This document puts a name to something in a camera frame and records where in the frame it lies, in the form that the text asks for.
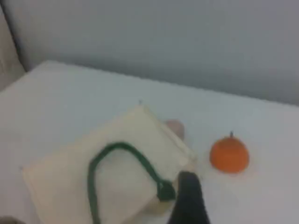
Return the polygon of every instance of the white wall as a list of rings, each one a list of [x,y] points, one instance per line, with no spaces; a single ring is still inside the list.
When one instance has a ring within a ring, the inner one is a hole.
[[[4,5],[28,68],[50,58],[299,104],[298,0]]]

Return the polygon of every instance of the beige fabric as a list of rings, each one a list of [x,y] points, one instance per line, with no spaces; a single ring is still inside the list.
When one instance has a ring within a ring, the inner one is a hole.
[[[165,179],[194,164],[195,155],[146,107],[138,106],[99,130],[23,169],[38,215],[44,224],[92,223],[87,199],[89,161],[107,143],[127,141],[151,161]],[[131,220],[155,201],[156,185],[131,154],[118,150],[98,167],[96,186],[103,224]]]
[[[0,7],[0,90],[24,74]]]

